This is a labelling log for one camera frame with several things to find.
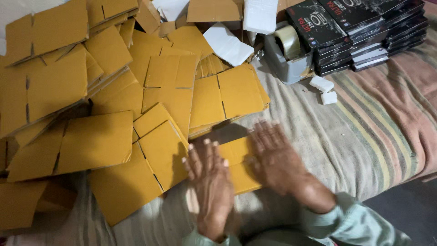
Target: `packing tape roll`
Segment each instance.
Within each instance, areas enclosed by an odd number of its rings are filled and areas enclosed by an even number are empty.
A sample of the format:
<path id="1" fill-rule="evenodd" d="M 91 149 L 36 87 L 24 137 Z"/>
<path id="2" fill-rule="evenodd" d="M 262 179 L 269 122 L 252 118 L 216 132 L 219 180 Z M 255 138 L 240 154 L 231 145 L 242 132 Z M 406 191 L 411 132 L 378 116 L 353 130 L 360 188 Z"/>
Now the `packing tape roll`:
<path id="1" fill-rule="evenodd" d="M 292 60 L 300 54 L 300 41 L 298 33 L 294 27 L 288 25 L 273 33 L 273 36 L 281 40 L 282 48 L 284 49 L 284 57 L 287 60 Z"/>

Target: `hand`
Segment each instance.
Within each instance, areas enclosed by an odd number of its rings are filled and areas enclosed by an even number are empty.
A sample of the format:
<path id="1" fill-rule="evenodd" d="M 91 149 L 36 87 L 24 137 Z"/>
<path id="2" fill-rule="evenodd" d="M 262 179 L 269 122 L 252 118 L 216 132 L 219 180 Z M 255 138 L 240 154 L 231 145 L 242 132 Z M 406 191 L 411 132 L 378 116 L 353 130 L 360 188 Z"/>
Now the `hand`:
<path id="1" fill-rule="evenodd" d="M 182 158 L 182 162 L 199 202 L 198 232 L 220 242 L 224 239 L 226 220 L 234 205 L 234 186 L 229 163 L 220 156 L 218 142 L 205 139 L 204 144 L 204 163 L 193 144 L 188 146 L 188 159 Z"/>
<path id="2" fill-rule="evenodd" d="M 256 123 L 250 138 L 256 156 L 254 173 L 263 186 L 282 196 L 295 196 L 315 213 L 324 214 L 335 207 L 334 194 L 308 172 L 280 124 Z"/>

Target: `cardboard scrap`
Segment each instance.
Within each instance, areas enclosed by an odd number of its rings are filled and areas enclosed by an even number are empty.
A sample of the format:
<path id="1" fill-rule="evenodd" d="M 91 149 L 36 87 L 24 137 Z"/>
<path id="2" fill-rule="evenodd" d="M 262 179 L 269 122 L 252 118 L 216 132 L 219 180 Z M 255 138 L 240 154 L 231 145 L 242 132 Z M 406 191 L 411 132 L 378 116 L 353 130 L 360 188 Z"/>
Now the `cardboard scrap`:
<path id="1" fill-rule="evenodd" d="M 8 182 L 83 171 L 129 161 L 132 111 L 60 122 L 15 154 Z"/>
<path id="2" fill-rule="evenodd" d="M 76 194 L 49 181 L 0 183 L 0 230 L 32 226 L 35 212 L 69 210 Z"/>
<path id="3" fill-rule="evenodd" d="M 231 67 L 224 64 L 223 61 L 220 60 L 220 58 L 212 54 L 206 57 L 205 59 L 201 60 L 197 65 L 196 79 L 218 74 L 220 72 L 228 70 L 229 68 Z"/>
<path id="4" fill-rule="evenodd" d="M 6 25 L 6 57 L 9 64 L 17 64 L 86 38 L 85 0 L 70 0 Z"/>
<path id="5" fill-rule="evenodd" d="M 91 114 L 132 110 L 133 119 L 137 119 L 141 116 L 143 93 L 143 86 L 138 83 L 132 71 L 127 70 L 91 97 L 94 104 Z"/>
<path id="6" fill-rule="evenodd" d="M 158 56 L 162 47 L 171 47 L 172 42 L 134 30 L 132 35 L 133 45 L 129 48 L 133 61 L 129 64 L 138 82 L 142 85 L 146 80 L 151 56 Z"/>
<path id="7" fill-rule="evenodd" d="M 191 0 L 188 22 L 240 21 L 243 18 L 242 0 Z"/>
<path id="8" fill-rule="evenodd" d="M 125 42 L 127 48 L 129 48 L 132 44 L 132 34 L 134 33 L 135 19 L 128 19 L 125 23 L 123 23 L 120 27 L 120 36 Z"/>
<path id="9" fill-rule="evenodd" d="M 188 142 L 161 103 L 137 119 L 134 128 L 142 138 L 133 144 L 131 160 L 88 175 L 91 190 L 110 226 L 187 176 L 181 158 L 186 156 Z"/>
<path id="10" fill-rule="evenodd" d="M 141 0 L 139 2 L 139 12 L 135 16 L 138 24 L 145 32 L 151 34 L 161 25 L 161 17 L 155 6 L 150 0 Z"/>
<path id="11" fill-rule="evenodd" d="M 143 111 L 162 102 L 188 137 L 196 56 L 152 56 L 144 82 Z"/>
<path id="12" fill-rule="evenodd" d="M 195 26 L 178 28 L 169 33 L 167 38 L 173 42 L 173 48 L 192 51 L 198 56 L 199 61 L 214 52 L 205 37 Z"/>
<path id="13" fill-rule="evenodd" d="M 192 137 L 226 119 L 263 111 L 269 103 L 252 65 L 245 63 L 198 79 L 194 82 L 189 135 Z"/>
<path id="14" fill-rule="evenodd" d="M 167 34 L 174 30 L 176 30 L 176 23 L 174 21 L 163 22 L 161 23 L 159 37 L 165 38 L 167 37 Z"/>
<path id="15" fill-rule="evenodd" d="M 115 26 L 87 40 L 85 47 L 103 70 L 101 81 L 132 62 L 132 56 Z"/>
<path id="16" fill-rule="evenodd" d="M 131 16 L 137 8 L 137 0 L 87 0 L 89 26 L 93 28 L 124 13 Z"/>
<path id="17" fill-rule="evenodd" d="M 32 59 L 3 69 L 0 135 L 13 134 L 83 99 L 87 94 L 85 59 L 82 50 L 55 62 Z"/>

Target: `white styrofoam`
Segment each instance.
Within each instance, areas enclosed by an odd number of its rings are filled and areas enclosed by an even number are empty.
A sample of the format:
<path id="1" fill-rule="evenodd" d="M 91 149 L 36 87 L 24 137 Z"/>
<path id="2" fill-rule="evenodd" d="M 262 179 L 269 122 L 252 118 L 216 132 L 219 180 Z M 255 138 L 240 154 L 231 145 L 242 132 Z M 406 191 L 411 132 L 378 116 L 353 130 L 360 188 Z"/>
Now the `white styrofoam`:
<path id="1" fill-rule="evenodd" d="M 215 23 L 204 34 L 214 53 L 236 67 L 241 65 L 253 52 L 253 47 L 240 42 L 225 25 Z"/>
<path id="2" fill-rule="evenodd" d="M 188 3 L 190 0 L 154 0 L 155 8 L 159 11 L 162 18 L 167 21 L 175 21 L 179 17 L 188 13 Z"/>
<path id="3" fill-rule="evenodd" d="M 319 89 L 323 93 L 327 93 L 332 88 L 334 88 L 333 82 L 331 82 L 325 78 L 322 78 L 320 76 L 315 76 L 314 78 L 312 78 L 309 85 L 316 87 L 317 89 Z"/>
<path id="4" fill-rule="evenodd" d="M 278 0 L 244 0 L 243 29 L 271 34 L 276 29 Z"/>
<path id="5" fill-rule="evenodd" d="M 337 102 L 337 93 L 335 93 L 335 91 L 322 94 L 323 105 L 336 103 L 336 102 Z"/>

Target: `light green sleeve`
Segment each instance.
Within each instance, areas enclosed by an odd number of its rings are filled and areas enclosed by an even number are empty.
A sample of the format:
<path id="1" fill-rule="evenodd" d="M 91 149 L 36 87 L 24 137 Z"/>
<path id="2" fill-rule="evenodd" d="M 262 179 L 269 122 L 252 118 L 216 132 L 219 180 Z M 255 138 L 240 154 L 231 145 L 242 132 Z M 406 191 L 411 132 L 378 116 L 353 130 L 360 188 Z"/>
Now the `light green sleeve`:
<path id="1" fill-rule="evenodd" d="M 211 239 L 203 235 L 200 235 L 197 232 L 197 229 L 191 232 L 188 236 L 186 236 L 182 240 L 182 246 L 217 246 L 217 245 L 241 246 L 241 243 L 238 241 L 236 237 L 230 235 L 227 235 L 226 240 L 224 240 L 222 243 L 216 243 L 211 241 Z"/>
<path id="2" fill-rule="evenodd" d="M 302 213 L 307 234 L 334 238 L 346 245 L 406 246 L 411 239 L 388 221 L 346 193 L 336 195 L 337 206 L 327 214 Z"/>

